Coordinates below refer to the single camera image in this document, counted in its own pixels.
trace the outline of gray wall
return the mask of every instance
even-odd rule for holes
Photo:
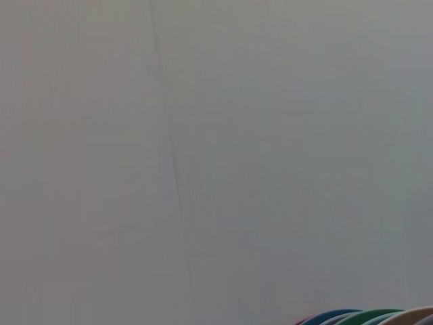
[[[1,1],[1,322],[430,304],[432,10]]]

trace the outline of stacked plastic ring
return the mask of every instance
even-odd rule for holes
[[[433,306],[414,309],[335,309],[296,325],[433,325]]]

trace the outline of white wall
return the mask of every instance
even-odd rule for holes
[[[431,304],[432,9],[0,1],[1,323]]]

